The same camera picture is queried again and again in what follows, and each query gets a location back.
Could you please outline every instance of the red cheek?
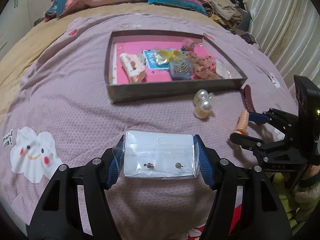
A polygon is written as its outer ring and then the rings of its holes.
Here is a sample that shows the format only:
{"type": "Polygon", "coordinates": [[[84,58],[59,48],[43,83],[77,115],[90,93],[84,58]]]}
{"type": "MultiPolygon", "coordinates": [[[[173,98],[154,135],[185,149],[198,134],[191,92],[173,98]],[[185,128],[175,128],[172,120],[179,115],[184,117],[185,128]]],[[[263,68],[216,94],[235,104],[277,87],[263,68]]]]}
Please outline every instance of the red cheek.
{"type": "Polygon", "coordinates": [[[49,164],[49,158],[46,156],[46,157],[44,157],[44,164],[49,164]]]}

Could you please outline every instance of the gray box tray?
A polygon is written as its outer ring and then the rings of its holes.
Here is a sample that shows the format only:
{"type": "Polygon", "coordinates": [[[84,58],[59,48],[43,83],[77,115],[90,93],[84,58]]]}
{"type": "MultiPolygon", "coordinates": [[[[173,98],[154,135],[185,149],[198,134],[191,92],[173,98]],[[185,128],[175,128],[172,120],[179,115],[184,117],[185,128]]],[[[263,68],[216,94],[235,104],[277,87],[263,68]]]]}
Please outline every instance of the gray box tray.
{"type": "Polygon", "coordinates": [[[147,98],[161,98],[170,96],[179,96],[186,94],[195,94],[200,89],[206,89],[208,92],[238,90],[247,80],[247,76],[236,65],[236,63],[223,52],[211,39],[206,36],[184,33],[176,31],[162,30],[125,30],[114,31],[111,33],[109,44],[107,47],[107,55],[105,60],[105,81],[108,94],[112,103],[134,101],[147,98]],[[235,78],[219,79],[219,80],[183,80],[170,82],[148,82],[138,84],[113,84],[113,60],[115,58],[115,45],[119,42],[131,41],[155,41],[161,36],[161,40],[168,37],[168,40],[182,41],[185,38],[191,38],[195,42],[201,42],[210,53],[215,50],[220,53],[224,59],[230,64],[228,71],[235,78]]]}

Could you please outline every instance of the curtain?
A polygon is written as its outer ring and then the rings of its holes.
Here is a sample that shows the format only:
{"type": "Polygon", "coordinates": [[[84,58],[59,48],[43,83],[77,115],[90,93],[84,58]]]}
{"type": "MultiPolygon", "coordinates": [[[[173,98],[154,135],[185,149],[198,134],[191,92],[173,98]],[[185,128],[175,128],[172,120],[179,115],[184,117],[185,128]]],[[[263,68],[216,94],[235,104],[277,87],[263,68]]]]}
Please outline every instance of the curtain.
{"type": "Polygon", "coordinates": [[[249,32],[295,98],[293,75],[320,87],[320,16],[310,0],[247,0],[249,32]]]}

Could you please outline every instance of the cartoon character print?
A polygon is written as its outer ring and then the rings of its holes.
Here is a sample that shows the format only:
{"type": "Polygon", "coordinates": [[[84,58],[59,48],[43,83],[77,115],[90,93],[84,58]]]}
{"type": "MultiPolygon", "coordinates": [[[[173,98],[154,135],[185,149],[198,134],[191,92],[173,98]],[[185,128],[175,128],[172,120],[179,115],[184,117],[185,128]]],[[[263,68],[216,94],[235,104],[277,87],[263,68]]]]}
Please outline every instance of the cartoon character print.
{"type": "Polygon", "coordinates": [[[10,152],[12,172],[23,173],[32,183],[39,183],[44,175],[51,179],[62,164],[57,156],[55,141],[51,133],[38,135],[30,127],[18,129],[16,145],[10,152]]]}
{"type": "Polygon", "coordinates": [[[199,240],[204,225],[198,228],[192,228],[186,232],[186,240],[199,240]]]}

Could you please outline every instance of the white cabinet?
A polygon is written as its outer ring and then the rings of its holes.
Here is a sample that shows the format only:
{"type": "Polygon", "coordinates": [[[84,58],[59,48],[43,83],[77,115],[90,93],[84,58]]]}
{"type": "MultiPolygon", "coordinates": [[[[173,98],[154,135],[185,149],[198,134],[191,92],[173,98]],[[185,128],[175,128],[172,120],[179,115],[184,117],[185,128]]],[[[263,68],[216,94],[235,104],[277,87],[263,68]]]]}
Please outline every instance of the white cabinet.
{"type": "Polygon", "coordinates": [[[27,0],[9,0],[0,15],[0,60],[30,30],[27,0]]]}

